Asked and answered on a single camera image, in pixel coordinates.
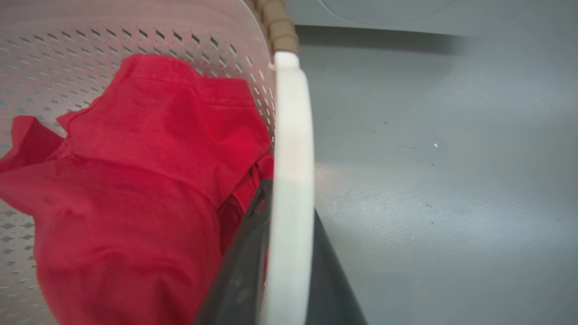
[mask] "beige ribbed handle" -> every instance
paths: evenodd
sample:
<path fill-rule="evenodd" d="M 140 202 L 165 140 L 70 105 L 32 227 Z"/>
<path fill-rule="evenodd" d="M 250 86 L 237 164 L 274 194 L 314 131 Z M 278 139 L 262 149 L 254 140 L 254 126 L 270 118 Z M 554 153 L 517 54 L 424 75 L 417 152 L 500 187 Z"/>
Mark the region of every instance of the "beige ribbed handle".
<path fill-rule="evenodd" d="M 283 0 L 245 0 L 263 23 L 273 53 L 289 51 L 299 53 L 299 39 L 293 20 L 287 14 Z"/>

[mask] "perforated basket wall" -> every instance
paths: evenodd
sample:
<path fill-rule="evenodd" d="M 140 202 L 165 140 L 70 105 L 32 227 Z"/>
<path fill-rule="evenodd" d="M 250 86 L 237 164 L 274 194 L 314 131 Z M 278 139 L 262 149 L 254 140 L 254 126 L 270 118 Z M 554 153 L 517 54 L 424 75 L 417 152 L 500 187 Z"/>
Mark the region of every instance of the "perforated basket wall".
<path fill-rule="evenodd" d="M 0 157 L 12 146 L 14 116 L 36 116 L 64 136 L 56 117 L 88 107 L 133 53 L 245 79 L 274 143 L 274 74 L 257 20 L 239 0 L 191 2 L 3 2 Z M 55 324 L 33 251 L 34 220 L 0 201 L 0 324 Z"/>

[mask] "red cloth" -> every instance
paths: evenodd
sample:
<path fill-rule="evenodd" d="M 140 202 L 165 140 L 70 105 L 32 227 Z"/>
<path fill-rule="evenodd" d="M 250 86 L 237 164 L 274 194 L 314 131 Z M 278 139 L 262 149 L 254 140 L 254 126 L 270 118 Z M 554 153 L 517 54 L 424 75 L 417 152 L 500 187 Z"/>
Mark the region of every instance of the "red cloth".
<path fill-rule="evenodd" d="M 131 56 L 89 108 L 13 121 L 0 198 L 35 219 L 60 324 L 190 324 L 261 179 L 269 134 L 244 80 Z"/>

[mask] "white plastic basket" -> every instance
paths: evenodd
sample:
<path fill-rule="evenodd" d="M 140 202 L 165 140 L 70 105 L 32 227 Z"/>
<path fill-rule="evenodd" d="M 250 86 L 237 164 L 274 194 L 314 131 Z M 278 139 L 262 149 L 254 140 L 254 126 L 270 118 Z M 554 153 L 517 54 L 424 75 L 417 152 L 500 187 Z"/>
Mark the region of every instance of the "white plastic basket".
<path fill-rule="evenodd" d="M 0 157 L 12 118 L 87 107 L 123 58 L 174 56 L 205 76 L 240 77 L 275 148 L 265 324 L 302 324 L 313 239 L 313 131 L 297 38 L 281 0 L 4 0 L 0 3 Z M 55 323 L 36 282 L 34 221 L 0 201 L 0 323 Z"/>

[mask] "gray floor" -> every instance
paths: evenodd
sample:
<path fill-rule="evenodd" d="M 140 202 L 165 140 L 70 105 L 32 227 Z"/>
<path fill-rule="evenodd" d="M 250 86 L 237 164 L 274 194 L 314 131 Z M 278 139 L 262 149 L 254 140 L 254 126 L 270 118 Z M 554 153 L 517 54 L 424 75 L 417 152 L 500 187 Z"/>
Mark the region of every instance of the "gray floor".
<path fill-rule="evenodd" d="M 488 39 L 298 33 L 316 206 L 368 322 L 578 324 L 578 3 Z"/>

